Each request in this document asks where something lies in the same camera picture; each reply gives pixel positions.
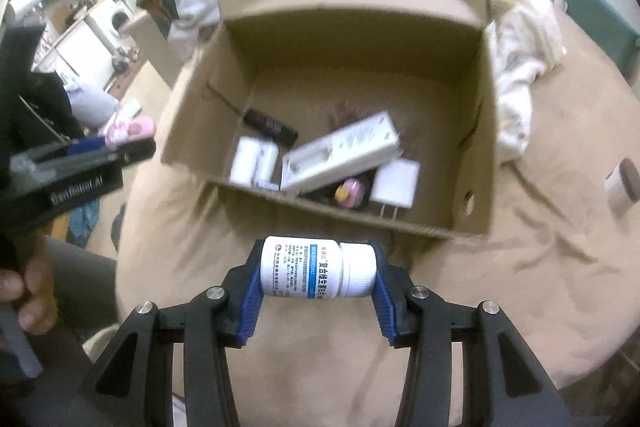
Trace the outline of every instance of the human hand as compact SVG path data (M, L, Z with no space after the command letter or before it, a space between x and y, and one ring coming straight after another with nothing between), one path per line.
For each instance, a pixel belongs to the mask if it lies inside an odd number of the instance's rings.
M33 253L24 266L22 276L15 271L0 269L0 302L15 301L25 296L17 313L18 324L28 333L43 335L56 324L58 304L53 295L53 276L44 233L33 230L29 234L33 236L28 241L24 241L24 235L11 237L16 248L21 248L22 243L28 244ZM2 335L0 347L7 347Z

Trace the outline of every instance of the cardboard box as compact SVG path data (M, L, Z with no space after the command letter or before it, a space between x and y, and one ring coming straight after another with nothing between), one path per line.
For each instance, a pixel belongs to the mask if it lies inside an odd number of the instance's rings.
M403 156L420 162L411 209L393 220L235 188L403 232L488 231L497 128L486 0L220 0L220 12L162 162L228 185L239 137L256 135L238 110L256 108L292 126L300 146L329 133L331 111L348 100L367 114L388 111Z

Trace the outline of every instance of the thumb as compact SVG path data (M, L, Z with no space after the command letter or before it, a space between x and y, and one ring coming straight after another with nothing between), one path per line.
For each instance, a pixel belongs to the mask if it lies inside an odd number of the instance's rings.
M23 292L22 277L14 271L0 269L0 302L14 301Z

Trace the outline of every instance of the gray pants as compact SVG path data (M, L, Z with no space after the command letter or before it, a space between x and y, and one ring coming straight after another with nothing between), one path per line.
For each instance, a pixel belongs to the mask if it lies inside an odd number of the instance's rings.
M58 427L92 367L81 339L118 321L115 261L51 238L47 248L60 320L46 335L30 336L42 374L0 386L0 425Z

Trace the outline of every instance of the metal screw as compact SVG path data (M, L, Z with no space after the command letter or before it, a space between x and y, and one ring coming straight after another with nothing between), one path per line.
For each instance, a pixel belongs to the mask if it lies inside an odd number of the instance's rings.
M493 301L484 301L482 303L482 309L490 315L495 315L500 311L500 306Z
M151 301L140 302L140 304L138 304L136 306L136 311L139 314L144 315L144 314L150 312L154 308L154 306L155 306L155 304L153 304L153 302L151 302Z
M212 286L207 290L207 299L217 301L225 296L225 289L222 286Z
M424 286L414 286L411 288L411 295L416 299L426 299L429 296L429 290Z

